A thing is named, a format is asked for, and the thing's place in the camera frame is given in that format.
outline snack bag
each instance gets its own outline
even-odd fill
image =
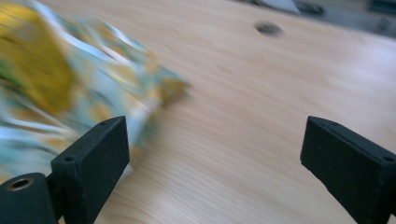
[[[50,160],[96,123],[117,116],[127,118],[133,161],[152,136],[162,105],[190,84],[103,21],[68,21],[37,2],[29,10],[45,22],[71,71],[53,80],[70,80],[57,92],[68,95],[69,103],[47,109],[24,91],[26,81],[7,72],[0,76],[0,183],[15,175],[49,174]]]

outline yellow packaging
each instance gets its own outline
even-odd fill
[[[30,8],[0,5],[0,78],[51,114],[71,106],[72,70]]]

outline wooden table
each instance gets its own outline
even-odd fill
[[[396,152],[393,39],[225,0],[43,2],[108,21],[193,85],[96,223],[355,223],[300,164],[307,116]]]

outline chip bag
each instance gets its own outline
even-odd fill
[[[162,105],[190,84],[103,21],[66,20],[37,2],[26,10],[43,21],[40,31],[50,36],[68,67],[49,84],[36,80],[48,86],[36,97],[28,93],[28,79],[5,70],[0,75],[0,183],[26,173],[49,174],[50,160],[96,123],[117,116],[126,116],[132,154],[139,154]],[[37,99],[49,98],[46,94],[61,95],[60,102],[40,104]]]

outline black plastic part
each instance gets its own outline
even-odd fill
[[[321,16],[325,12],[324,8],[317,4],[296,2],[295,5],[300,10],[300,12],[306,14]]]
[[[0,186],[0,223],[56,224],[46,177],[20,175]]]
[[[64,212],[69,209],[64,186],[55,184],[53,174],[47,176],[47,185],[52,200],[53,213],[56,220],[59,220],[64,215]]]
[[[309,117],[301,162],[358,223],[387,223],[396,203],[396,156],[326,119]]]
[[[394,0],[372,0],[369,3],[369,9],[374,11],[396,14],[396,1]]]
[[[65,188],[66,223],[93,223],[128,162],[125,117],[97,124],[55,158],[53,179]]]

